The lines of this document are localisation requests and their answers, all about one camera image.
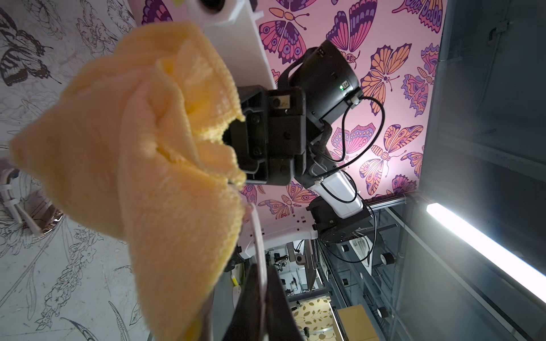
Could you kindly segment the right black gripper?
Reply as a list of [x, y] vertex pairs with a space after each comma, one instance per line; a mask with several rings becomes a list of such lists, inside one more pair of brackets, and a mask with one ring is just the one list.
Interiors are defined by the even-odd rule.
[[237, 89], [243, 120], [230, 123], [223, 142], [231, 146], [244, 183], [286, 186], [304, 171], [306, 98], [301, 88]]

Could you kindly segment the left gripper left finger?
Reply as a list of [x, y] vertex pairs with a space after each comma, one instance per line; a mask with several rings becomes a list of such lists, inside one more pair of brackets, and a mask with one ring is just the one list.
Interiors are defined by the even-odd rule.
[[264, 340], [267, 274], [253, 264], [223, 340]]

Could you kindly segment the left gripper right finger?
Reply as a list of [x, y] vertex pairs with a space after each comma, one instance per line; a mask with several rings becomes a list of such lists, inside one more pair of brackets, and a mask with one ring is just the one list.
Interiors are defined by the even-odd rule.
[[265, 331], [271, 341], [302, 341], [276, 268], [267, 270]]

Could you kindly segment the yellow cleaning cloth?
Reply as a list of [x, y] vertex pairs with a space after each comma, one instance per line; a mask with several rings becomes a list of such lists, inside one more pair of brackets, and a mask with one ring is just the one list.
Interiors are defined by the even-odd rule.
[[11, 163], [83, 226], [128, 244], [157, 340], [197, 340], [240, 234], [246, 176], [222, 138], [233, 78], [197, 26], [133, 29], [9, 144]]

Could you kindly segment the pink strap round watch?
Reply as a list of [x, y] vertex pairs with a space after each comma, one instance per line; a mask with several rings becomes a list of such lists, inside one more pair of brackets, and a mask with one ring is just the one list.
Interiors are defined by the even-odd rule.
[[260, 299], [262, 302], [265, 302], [267, 297], [267, 264], [265, 261], [265, 248], [260, 218], [253, 203], [247, 205], [243, 217], [240, 246], [243, 249], [244, 255], [248, 256], [248, 258], [251, 256], [256, 258]]

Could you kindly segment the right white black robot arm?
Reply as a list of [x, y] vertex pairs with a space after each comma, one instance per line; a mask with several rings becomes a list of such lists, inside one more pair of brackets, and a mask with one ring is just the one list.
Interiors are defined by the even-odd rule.
[[236, 252], [242, 259], [296, 240], [339, 243], [371, 218], [344, 173], [351, 142], [369, 143], [375, 127], [347, 132], [334, 122], [364, 98], [357, 77], [331, 41], [308, 49], [280, 75], [277, 88], [238, 90], [244, 120], [234, 121], [223, 141], [246, 175], [243, 195], [265, 207], [273, 223], [253, 212], [243, 225]]

